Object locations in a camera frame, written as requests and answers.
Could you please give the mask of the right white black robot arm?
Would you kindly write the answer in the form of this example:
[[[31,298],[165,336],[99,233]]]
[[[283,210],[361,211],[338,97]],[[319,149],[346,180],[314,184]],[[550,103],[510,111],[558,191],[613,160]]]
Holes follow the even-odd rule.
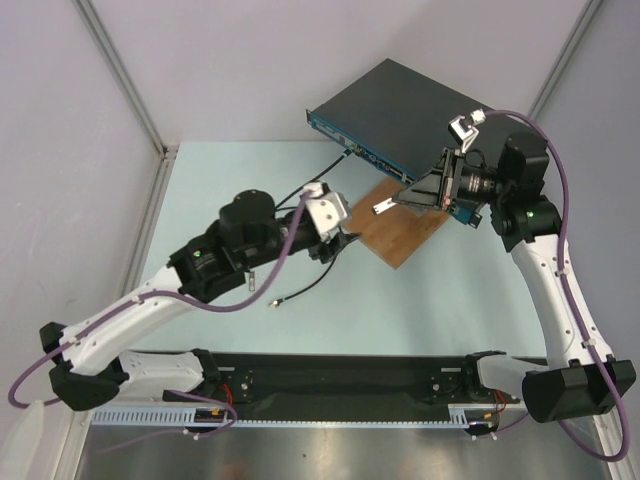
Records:
[[[503,352],[469,355],[463,395],[484,401],[500,390],[523,400],[539,423],[603,415],[636,380],[596,327],[572,272],[556,206],[542,193],[548,143],[518,132],[507,137],[496,167],[472,165],[466,151],[446,149],[435,166],[396,193],[399,205],[446,212],[477,226],[489,206],[491,224],[519,269],[533,301],[546,348],[543,366]]]

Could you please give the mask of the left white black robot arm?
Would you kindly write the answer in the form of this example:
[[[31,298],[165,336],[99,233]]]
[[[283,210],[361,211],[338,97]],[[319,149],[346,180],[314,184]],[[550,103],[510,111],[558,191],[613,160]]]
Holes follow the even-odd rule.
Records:
[[[340,230],[350,215],[343,195],[323,182],[305,185],[298,206],[284,216],[268,193],[239,193],[204,234],[114,305],[75,325],[41,328],[42,347],[54,363],[49,379],[56,397],[74,411],[126,397],[227,398],[209,351],[146,354],[132,345],[191,309],[234,313],[250,306],[300,251],[321,263],[332,261],[356,238]]]

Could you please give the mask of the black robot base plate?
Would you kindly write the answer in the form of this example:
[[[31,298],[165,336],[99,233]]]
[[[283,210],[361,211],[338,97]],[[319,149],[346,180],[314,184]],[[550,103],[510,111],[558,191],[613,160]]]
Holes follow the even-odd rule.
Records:
[[[501,411],[518,401],[481,386],[463,357],[195,353],[221,376],[203,397],[228,401],[236,411],[404,419],[440,405]]]

